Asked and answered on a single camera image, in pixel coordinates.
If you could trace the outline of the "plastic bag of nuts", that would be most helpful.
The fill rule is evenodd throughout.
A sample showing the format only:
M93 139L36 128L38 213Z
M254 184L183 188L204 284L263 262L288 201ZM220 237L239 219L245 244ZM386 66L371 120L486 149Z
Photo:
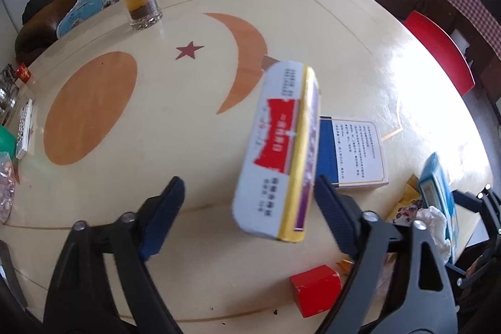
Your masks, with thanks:
M10 217L13 199L18 183L18 163L12 160L8 152L0 156L0 220L4 224Z

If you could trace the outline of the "blue white cigarette box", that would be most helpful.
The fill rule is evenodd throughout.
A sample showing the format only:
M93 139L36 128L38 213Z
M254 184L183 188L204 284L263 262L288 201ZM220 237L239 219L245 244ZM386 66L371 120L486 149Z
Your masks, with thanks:
M320 117L316 176L334 187L377 188L388 184L380 133L374 122Z

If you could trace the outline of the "glass teapot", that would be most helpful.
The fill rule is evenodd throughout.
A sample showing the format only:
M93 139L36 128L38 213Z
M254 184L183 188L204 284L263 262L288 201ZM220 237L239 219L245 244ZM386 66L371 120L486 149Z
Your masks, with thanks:
M19 87L15 85L16 77L12 65L7 64L1 70L0 79L0 111L1 125L7 126L16 110Z

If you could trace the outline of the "green thermos bottle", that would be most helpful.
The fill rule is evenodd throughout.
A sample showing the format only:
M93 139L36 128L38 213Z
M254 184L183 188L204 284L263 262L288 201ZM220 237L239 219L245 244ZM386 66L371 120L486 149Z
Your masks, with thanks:
M16 137L5 127L0 126L0 152L7 153L11 159L15 158Z

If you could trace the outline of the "white remote control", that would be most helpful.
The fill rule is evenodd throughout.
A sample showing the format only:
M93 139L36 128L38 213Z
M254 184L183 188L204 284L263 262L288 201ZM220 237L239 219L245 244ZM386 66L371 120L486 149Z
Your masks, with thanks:
M20 111L19 127L15 147L15 158L17 160L22 160L22 158L24 158L29 151L33 108L34 101L29 98Z

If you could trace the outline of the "yellow snack wrapper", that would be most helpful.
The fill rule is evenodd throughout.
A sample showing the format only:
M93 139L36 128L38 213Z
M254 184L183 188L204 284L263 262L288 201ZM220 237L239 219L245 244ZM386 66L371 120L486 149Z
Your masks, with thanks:
M418 211L423 208L418 183L419 179L416 175L412 175L408 179L402 197L386 218L387 222L394 225L412 224Z

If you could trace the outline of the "red plastic stool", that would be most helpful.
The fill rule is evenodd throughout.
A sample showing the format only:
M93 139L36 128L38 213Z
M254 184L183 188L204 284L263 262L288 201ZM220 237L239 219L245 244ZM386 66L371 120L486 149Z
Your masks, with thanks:
M403 24L442 67L461 97L475 87L473 74L464 55L440 26L415 10Z

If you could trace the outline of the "small red cup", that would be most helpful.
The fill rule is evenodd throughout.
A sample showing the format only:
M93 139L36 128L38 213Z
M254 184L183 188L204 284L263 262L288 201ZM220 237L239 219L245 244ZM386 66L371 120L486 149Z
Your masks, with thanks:
M14 74L24 84L27 84L31 79L31 71L29 71L29 69L23 63L18 63L18 66L14 71Z

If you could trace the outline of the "gold purple cigarette box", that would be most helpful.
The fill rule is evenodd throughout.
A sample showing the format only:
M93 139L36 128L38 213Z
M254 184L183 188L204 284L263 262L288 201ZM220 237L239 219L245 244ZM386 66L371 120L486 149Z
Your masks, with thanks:
M319 114L319 85L310 66L279 61L267 68L232 205L242 231L281 242L304 239Z

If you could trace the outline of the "white tissue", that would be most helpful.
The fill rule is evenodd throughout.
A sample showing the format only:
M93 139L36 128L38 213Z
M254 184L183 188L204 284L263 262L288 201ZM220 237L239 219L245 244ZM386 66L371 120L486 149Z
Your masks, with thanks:
M447 220L445 215L438 208L431 206L419 209L416 220L422 221L426 225L442 263L445 265L452 255L450 239L446 238Z

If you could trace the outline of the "checkered tablecloth side table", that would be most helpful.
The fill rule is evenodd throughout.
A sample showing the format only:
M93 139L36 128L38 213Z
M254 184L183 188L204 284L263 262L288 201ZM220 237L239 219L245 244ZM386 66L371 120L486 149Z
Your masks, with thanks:
M473 74L492 100L500 97L500 23L480 0L446 0L457 11L457 30L467 38Z

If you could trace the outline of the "blue white medicine box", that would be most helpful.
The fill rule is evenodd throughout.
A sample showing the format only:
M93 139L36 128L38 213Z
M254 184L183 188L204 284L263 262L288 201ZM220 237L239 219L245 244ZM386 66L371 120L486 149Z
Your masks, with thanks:
M436 152L427 158L418 182L420 195L425 206L435 207L446 219L444 238L451 244L447 262L454 263L457 258L459 225L455 202L446 174L442 169Z

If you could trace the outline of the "small red box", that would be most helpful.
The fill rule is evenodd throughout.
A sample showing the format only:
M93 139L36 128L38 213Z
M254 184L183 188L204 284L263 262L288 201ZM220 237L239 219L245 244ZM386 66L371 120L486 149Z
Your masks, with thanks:
M330 310L342 289L339 273L326 265L291 276L290 285L303 318Z

